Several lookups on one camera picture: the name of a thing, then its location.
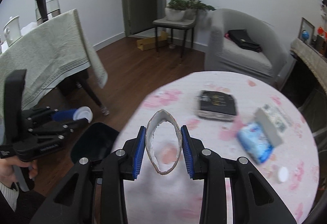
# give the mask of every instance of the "tissue pack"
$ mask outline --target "tissue pack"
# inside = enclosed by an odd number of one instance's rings
[[[274,149],[265,136],[262,127],[256,122],[246,124],[238,131],[237,138],[244,150],[257,164],[264,163]]]

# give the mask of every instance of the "globe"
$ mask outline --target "globe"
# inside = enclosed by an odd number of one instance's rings
[[[310,34],[306,30],[302,31],[302,39],[306,41],[309,38],[310,38]]]

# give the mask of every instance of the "white bottle cap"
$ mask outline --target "white bottle cap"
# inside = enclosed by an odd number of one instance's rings
[[[281,183],[285,183],[288,180],[288,169],[286,167],[279,168],[278,180]]]
[[[78,108],[73,115],[73,120],[79,120],[79,119],[83,119],[86,118],[89,123],[91,123],[92,119],[93,119],[93,113],[91,111],[91,109],[89,107],[83,106]]]

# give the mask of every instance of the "electric kettle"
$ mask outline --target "electric kettle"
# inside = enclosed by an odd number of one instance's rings
[[[61,14],[59,0],[35,0],[35,8],[38,25]]]
[[[19,16],[10,17],[8,23],[4,26],[4,36],[7,40],[8,47],[22,37],[19,27]]]

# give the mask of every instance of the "potted plant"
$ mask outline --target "potted plant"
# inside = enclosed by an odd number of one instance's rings
[[[165,8],[166,19],[170,21],[181,21],[187,8],[188,1],[171,0]]]
[[[188,9],[185,12],[184,18],[186,19],[193,19],[194,15],[197,10],[203,10],[203,11],[214,11],[216,8],[210,5],[206,5],[202,3],[201,1],[195,1],[195,0],[189,0],[188,1]]]
[[[213,6],[195,0],[171,0],[165,8],[166,19],[181,21],[183,18],[193,19],[197,10],[216,10]]]

